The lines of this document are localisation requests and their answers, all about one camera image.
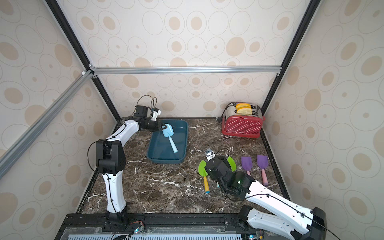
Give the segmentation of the green shovel orange handle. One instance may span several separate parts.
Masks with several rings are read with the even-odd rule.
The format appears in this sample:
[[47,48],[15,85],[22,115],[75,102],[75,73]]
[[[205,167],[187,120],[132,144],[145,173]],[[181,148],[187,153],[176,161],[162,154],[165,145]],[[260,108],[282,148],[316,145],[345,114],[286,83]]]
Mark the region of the green shovel orange handle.
[[232,172],[235,172],[237,169],[237,165],[236,165],[234,159],[231,156],[228,156],[227,161],[230,164]]

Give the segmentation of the green shovel yellow handle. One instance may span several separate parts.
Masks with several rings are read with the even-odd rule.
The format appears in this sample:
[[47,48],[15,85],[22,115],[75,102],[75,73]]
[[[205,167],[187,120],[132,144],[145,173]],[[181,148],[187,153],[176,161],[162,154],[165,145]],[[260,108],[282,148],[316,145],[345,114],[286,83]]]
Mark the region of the green shovel yellow handle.
[[208,173],[206,172],[206,169],[205,169],[206,164],[207,163],[205,161],[201,161],[199,163],[198,171],[200,176],[202,176],[204,180],[205,193],[209,194],[210,188],[209,188],[208,179],[207,179]]

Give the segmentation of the light blue shovel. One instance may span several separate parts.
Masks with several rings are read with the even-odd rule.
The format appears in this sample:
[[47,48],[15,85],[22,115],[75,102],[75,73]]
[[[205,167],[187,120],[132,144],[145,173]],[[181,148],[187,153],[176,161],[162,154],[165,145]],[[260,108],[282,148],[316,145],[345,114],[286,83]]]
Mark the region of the light blue shovel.
[[173,130],[173,127],[170,125],[170,124],[165,124],[163,127],[162,127],[162,132],[163,132],[163,135],[165,138],[168,138],[168,140],[170,141],[170,144],[171,144],[171,147],[173,149],[173,152],[174,153],[177,153],[178,152],[178,149],[172,139],[172,136],[174,135],[174,130]]

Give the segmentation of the teal plastic storage box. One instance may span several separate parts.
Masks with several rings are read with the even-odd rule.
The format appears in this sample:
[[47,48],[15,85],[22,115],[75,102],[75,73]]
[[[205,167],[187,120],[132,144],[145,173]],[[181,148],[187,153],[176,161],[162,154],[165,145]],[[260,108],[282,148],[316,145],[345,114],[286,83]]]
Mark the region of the teal plastic storage box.
[[152,134],[147,158],[156,164],[180,164],[186,157],[189,125],[177,119],[163,119],[162,123],[172,126],[174,134],[171,139],[178,151],[175,153],[169,137],[158,131]]

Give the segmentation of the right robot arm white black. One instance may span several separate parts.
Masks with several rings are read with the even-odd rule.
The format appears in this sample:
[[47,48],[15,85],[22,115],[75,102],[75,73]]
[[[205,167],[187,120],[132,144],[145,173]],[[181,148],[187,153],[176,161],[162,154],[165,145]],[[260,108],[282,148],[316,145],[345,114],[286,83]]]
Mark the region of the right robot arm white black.
[[215,181],[222,193],[233,201],[249,201],[268,210],[260,212],[243,207],[240,219],[253,229],[266,230],[289,240],[324,240],[327,235],[326,213],[297,205],[244,172],[233,171],[228,160],[216,156],[199,165],[206,176]]

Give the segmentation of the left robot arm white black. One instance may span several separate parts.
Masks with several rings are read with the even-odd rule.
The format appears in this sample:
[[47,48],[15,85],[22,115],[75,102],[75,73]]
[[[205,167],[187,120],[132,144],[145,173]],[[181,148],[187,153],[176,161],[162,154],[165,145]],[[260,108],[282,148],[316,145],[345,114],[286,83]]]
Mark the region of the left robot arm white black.
[[108,138],[96,142],[96,167],[103,175],[107,192],[107,219],[124,223],[127,203],[123,194],[123,170],[127,160],[124,146],[141,129],[151,132],[162,128],[157,119],[161,110],[137,105],[132,116],[123,118],[120,127]]

